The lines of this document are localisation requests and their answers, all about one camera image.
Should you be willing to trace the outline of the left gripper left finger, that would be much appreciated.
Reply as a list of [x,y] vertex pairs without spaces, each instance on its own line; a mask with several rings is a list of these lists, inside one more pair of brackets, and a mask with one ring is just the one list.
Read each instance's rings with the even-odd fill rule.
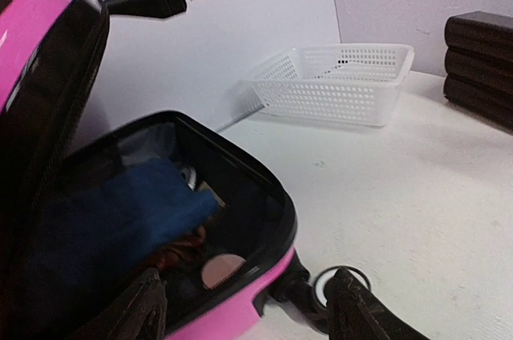
[[86,329],[87,339],[162,339],[167,300],[156,269],[145,270]]

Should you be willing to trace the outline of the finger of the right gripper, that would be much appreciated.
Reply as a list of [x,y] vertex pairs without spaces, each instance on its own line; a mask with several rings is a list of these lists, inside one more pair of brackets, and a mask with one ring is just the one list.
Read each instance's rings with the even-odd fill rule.
[[110,15],[165,19],[171,17],[166,0],[99,0]]

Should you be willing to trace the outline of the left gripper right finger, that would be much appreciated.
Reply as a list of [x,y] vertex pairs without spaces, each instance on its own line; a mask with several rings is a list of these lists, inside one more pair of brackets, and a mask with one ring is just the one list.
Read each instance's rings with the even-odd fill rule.
[[326,285],[330,339],[422,340],[426,336],[378,300],[346,267]]

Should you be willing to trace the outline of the red plaid cloth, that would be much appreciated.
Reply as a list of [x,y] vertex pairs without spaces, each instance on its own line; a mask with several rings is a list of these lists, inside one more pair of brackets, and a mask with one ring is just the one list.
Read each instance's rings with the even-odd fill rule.
[[186,233],[177,241],[165,245],[159,252],[155,253],[151,265],[163,272],[167,269],[197,262],[203,257],[206,234],[204,226]]

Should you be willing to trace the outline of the blue cloth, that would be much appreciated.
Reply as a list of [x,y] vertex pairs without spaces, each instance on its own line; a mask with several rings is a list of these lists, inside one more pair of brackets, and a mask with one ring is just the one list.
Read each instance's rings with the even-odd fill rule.
[[83,283],[121,278],[217,208],[212,192],[190,189],[170,161],[149,160],[49,204],[27,272]]

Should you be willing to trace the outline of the pink hard-shell suitcase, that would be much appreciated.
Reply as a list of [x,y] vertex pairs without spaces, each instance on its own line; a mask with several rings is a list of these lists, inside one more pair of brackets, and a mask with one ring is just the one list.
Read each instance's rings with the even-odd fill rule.
[[[165,288],[162,339],[235,338],[260,319],[269,298],[294,304],[329,335],[326,285],[343,266],[330,270],[327,281],[309,283],[293,247],[293,202],[247,152],[182,113],[161,111],[67,154],[103,59],[110,17],[99,0],[1,0],[2,338],[87,339],[90,323],[150,268]],[[49,204],[152,159],[178,171],[194,167],[196,188],[206,181],[226,203],[191,230],[206,229],[200,260],[163,272],[151,265],[155,253],[185,233],[118,279],[29,275]],[[223,253],[245,263],[206,289],[201,270]]]

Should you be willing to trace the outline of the white perforated plastic basket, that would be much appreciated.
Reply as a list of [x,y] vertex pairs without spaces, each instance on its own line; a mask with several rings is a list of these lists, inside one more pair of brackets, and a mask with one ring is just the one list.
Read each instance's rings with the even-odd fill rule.
[[397,43],[293,48],[241,83],[269,115],[379,128],[389,122],[413,61],[414,48]]

